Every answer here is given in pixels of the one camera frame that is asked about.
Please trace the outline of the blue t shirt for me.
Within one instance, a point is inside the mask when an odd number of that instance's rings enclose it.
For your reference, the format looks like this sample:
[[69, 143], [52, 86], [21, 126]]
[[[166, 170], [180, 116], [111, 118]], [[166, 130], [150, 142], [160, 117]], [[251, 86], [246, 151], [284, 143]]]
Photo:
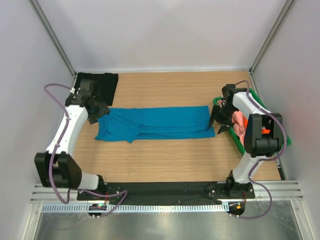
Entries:
[[208, 128], [209, 119], [207, 106], [112, 108], [109, 114], [98, 119], [95, 139], [132, 143], [214, 138], [214, 128]]

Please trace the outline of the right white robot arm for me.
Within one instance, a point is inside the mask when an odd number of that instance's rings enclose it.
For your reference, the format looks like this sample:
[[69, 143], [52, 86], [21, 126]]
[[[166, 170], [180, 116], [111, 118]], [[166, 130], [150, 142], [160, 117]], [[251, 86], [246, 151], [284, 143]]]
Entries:
[[229, 173], [225, 183], [212, 188], [222, 196], [243, 198], [253, 193], [252, 177], [263, 162], [273, 161], [274, 154], [281, 154], [287, 146], [283, 117], [272, 113], [253, 99], [248, 87], [238, 88], [236, 84], [226, 84], [222, 89], [222, 102], [212, 107], [208, 126], [220, 126], [218, 133], [230, 130], [235, 122], [234, 113], [241, 112], [247, 119], [244, 132], [243, 154], [238, 166]]

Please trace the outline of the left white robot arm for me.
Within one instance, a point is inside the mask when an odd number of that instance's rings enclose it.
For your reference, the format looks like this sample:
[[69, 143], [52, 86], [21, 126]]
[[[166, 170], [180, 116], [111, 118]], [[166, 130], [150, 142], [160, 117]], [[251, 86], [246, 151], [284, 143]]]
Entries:
[[84, 123], [95, 124], [110, 113], [99, 84], [89, 79], [82, 80], [60, 107], [64, 117], [52, 142], [44, 152], [38, 152], [34, 157], [40, 182], [45, 188], [88, 190], [93, 199], [101, 200], [106, 194], [105, 186], [100, 184], [101, 177], [83, 172], [73, 158]]

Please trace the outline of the pink t shirt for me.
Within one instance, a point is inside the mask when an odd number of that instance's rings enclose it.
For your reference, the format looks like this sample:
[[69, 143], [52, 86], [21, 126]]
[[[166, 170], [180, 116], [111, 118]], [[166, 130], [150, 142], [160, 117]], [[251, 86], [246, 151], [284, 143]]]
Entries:
[[241, 111], [233, 112], [232, 116], [227, 119], [227, 123], [229, 123], [230, 126], [228, 130], [233, 129], [240, 143], [244, 145], [245, 132], [248, 124], [248, 120], [244, 114]]

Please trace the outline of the folded black t shirt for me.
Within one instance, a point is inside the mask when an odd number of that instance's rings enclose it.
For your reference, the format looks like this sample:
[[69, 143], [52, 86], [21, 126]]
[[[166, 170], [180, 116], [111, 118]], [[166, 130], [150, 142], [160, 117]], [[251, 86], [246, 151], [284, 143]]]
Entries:
[[112, 106], [117, 84], [119, 81], [118, 73], [86, 73], [78, 72], [77, 78], [74, 84], [74, 88], [78, 89], [80, 87], [81, 80], [93, 80], [97, 82], [100, 86], [101, 96], [107, 106]]

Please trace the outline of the orange t shirt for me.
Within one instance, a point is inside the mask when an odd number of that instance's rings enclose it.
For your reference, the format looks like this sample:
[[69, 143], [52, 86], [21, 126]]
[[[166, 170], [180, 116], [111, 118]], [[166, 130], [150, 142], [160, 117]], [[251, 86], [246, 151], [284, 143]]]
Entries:
[[[248, 126], [248, 119], [246, 117], [243, 118], [243, 126], [244, 126], [245, 129]], [[262, 132], [262, 134], [269, 134], [270, 130], [266, 129], [266, 128], [262, 128], [261, 132]]]

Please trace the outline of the green plastic bin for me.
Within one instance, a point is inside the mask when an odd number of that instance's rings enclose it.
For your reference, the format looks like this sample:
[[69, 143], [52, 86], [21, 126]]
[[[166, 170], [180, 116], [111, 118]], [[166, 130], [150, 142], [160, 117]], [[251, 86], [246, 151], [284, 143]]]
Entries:
[[[290, 138], [283, 135], [282, 115], [265, 109], [252, 89], [238, 88], [235, 84], [226, 84], [222, 88], [222, 97], [213, 100], [213, 105], [222, 107], [224, 104], [233, 105], [248, 120], [244, 145], [240, 143], [233, 129], [227, 131], [241, 154], [248, 153], [251, 157], [271, 157], [281, 150], [284, 143], [291, 144]], [[270, 133], [262, 134], [262, 128], [270, 130]]]

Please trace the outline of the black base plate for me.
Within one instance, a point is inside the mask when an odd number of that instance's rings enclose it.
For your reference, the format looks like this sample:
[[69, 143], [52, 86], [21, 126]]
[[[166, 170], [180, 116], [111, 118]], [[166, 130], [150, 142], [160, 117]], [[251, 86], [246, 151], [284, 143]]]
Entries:
[[114, 195], [127, 190], [123, 205], [131, 206], [202, 206], [220, 200], [254, 199], [251, 183], [217, 181], [198, 182], [109, 182], [95, 193]]

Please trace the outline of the aluminium frame rail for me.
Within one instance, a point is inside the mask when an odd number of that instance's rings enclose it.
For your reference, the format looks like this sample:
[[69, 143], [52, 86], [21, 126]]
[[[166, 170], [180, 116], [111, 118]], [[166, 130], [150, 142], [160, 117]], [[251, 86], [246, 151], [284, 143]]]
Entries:
[[[259, 181], [259, 183], [269, 190], [273, 201], [304, 199], [298, 182], [295, 180]], [[268, 193], [263, 187], [254, 184], [253, 189], [258, 201], [269, 199]], [[30, 203], [60, 203], [60, 201], [51, 188], [45, 188], [37, 183], [33, 189]]]

